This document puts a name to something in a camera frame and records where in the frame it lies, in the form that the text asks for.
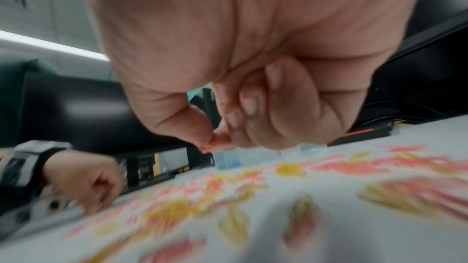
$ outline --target red stripe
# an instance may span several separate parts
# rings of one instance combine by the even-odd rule
[[[357,135],[357,134],[360,134],[360,133],[365,133],[365,132],[371,132],[371,131],[374,131],[375,129],[367,129],[367,130],[362,130],[362,131],[353,131],[353,132],[349,132],[349,133],[346,133],[344,135],[342,135],[341,137],[347,137],[347,136],[352,136],[352,135]]]

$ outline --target hand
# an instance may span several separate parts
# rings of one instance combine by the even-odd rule
[[[139,119],[202,151],[341,136],[373,72],[397,49],[415,2],[90,0]],[[225,119],[215,132],[185,94],[207,83]]]
[[[86,215],[109,208],[125,185],[114,158],[71,150],[52,155],[43,175],[66,198],[76,200]]]

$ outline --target computer monitor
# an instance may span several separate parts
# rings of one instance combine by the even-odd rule
[[[119,83],[40,74],[25,77],[18,142],[29,140],[115,156],[192,147],[148,131]]]

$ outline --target fingernail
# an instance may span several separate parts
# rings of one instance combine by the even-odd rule
[[[245,114],[249,117],[254,117],[258,113],[258,99],[257,97],[240,98],[240,105],[244,109]]]
[[[239,112],[231,112],[224,116],[226,123],[234,130],[237,130],[242,125],[242,115]]]
[[[269,65],[265,68],[268,87],[272,91],[278,91],[283,84],[283,67],[281,65]]]

